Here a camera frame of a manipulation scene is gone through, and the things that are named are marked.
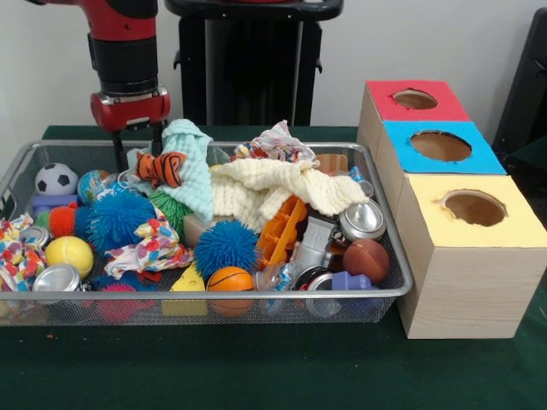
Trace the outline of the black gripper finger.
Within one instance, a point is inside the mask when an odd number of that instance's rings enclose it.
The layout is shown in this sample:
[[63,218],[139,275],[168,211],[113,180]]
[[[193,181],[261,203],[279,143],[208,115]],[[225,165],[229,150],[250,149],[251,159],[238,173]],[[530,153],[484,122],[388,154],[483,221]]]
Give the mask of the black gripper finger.
[[150,127],[152,129],[152,141],[151,141],[151,154],[153,156],[159,156],[163,150],[162,143],[162,133],[165,126],[165,122],[161,121],[158,123],[152,124]]
[[123,143],[121,139],[121,131],[114,131],[111,133],[116,166],[119,171],[126,171],[128,169],[127,158],[123,148]]

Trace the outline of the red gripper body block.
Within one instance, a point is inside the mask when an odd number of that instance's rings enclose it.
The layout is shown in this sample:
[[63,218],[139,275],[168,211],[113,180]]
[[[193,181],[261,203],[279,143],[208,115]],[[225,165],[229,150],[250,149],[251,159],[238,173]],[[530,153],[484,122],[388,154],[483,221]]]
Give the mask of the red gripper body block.
[[130,126],[158,124],[170,112],[168,89],[159,84],[151,93],[112,97],[102,92],[90,97],[91,112],[104,131],[125,131]]

